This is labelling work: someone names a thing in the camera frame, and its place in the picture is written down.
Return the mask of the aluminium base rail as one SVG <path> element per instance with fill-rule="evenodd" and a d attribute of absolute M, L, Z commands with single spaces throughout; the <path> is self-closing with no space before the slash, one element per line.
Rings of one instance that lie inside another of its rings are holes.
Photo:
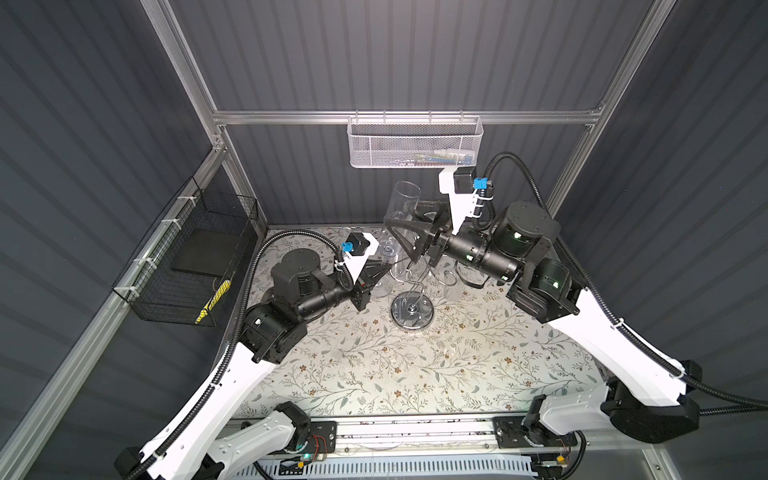
<path fill-rule="evenodd" d="M 496 453 L 502 434 L 518 432 L 522 413 L 339 416 L 338 456 Z"/>

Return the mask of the yellow black striped object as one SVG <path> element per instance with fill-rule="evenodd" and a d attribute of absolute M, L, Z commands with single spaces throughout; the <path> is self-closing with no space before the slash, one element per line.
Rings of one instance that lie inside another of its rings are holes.
<path fill-rule="evenodd" d="M 217 303 L 226 295 L 226 293 L 231 288 L 231 280 L 226 279 L 224 280 L 221 285 L 218 287 L 218 289 L 215 291 L 215 293 L 212 295 L 212 297 L 206 302 L 206 304 L 202 307 L 200 310 L 194 324 L 198 325 L 202 322 L 203 319 L 205 319 L 207 316 L 209 316 L 212 312 L 212 310 L 215 308 Z"/>

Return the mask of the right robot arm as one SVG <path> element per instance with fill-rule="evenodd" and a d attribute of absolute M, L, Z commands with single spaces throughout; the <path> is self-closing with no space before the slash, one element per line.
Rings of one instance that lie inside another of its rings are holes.
<path fill-rule="evenodd" d="M 509 285 L 507 297 L 518 309 L 567 335 L 610 373 L 584 392 L 536 396 L 521 422 L 532 445 L 607 428 L 659 444 L 698 429 L 700 408 L 678 375 L 651 359 L 655 347 L 612 322 L 585 275 L 574 275 L 556 256 L 560 225 L 544 208 L 514 202 L 484 233 L 470 225 L 453 229 L 446 203 L 436 207 L 434 219 L 384 222 L 412 260 L 447 256 Z"/>

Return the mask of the chrome wine glass rack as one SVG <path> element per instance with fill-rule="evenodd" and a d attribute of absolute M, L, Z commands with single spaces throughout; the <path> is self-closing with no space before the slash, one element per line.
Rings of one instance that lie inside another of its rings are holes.
<path fill-rule="evenodd" d="M 386 262 L 392 264 L 392 278 L 408 286 L 391 303 L 390 315 L 393 322 L 408 332 L 425 330 L 435 316 L 434 304 L 426 292 L 426 281 L 433 277 L 441 286 L 454 287 L 458 284 L 458 275 L 450 266 L 443 270 L 431 267 L 424 258 L 412 261 L 393 236 L 385 240 L 381 252 Z"/>

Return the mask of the items in white basket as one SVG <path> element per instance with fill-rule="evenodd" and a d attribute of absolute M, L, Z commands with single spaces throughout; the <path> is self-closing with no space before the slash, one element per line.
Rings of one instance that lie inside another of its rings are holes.
<path fill-rule="evenodd" d="M 476 154 L 472 150 L 443 149 L 404 152 L 389 160 L 396 168 L 442 168 L 444 166 L 475 166 Z"/>

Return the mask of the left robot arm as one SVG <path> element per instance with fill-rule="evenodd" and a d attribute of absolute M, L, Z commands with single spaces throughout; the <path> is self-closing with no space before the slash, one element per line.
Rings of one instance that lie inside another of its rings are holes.
<path fill-rule="evenodd" d="M 346 289 L 340 271 L 325 274 L 319 254 L 299 248 L 270 272 L 273 286 L 249 307 L 233 351 L 224 356 L 173 420 L 142 447 L 129 447 L 114 462 L 124 479 L 228 479 L 270 453 L 299 450 L 309 441 L 311 420 L 286 401 L 265 419 L 226 437 L 221 431 L 246 396 L 307 335 L 310 322 L 349 301 L 364 310 L 391 264 L 350 256 L 355 279 Z"/>

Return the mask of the black pad in basket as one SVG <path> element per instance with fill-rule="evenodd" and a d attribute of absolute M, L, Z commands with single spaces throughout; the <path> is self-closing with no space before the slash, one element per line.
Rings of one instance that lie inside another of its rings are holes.
<path fill-rule="evenodd" d="M 223 277 L 237 251 L 240 237 L 196 229 L 183 243 L 171 263 L 173 271 Z"/>

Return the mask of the white mesh wall basket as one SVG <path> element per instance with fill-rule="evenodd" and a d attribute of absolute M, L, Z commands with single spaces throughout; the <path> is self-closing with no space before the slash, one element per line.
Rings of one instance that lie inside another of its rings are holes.
<path fill-rule="evenodd" d="M 353 116 L 346 127 L 350 164 L 358 169 L 396 168 L 389 165 L 395 155 L 443 149 L 472 150 L 479 157 L 484 126 L 478 117 L 409 119 Z"/>

